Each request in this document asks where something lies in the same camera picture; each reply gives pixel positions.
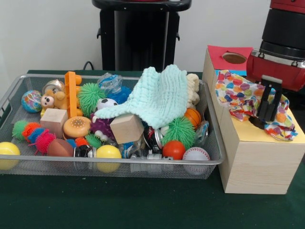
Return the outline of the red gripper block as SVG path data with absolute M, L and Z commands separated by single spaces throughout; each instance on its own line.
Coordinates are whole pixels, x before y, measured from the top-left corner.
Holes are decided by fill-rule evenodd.
M 296 66 L 280 64 L 250 55 L 246 64 L 247 79 L 261 81 L 263 75 L 282 80 L 282 87 L 292 91 L 299 91 L 305 85 L 305 69 Z M 282 87 L 275 88 L 275 96 L 270 104 L 270 121 L 274 121 L 277 108 L 282 96 Z M 257 110 L 257 117 L 265 119 L 269 106 L 268 96 L 270 87 L 266 86 Z

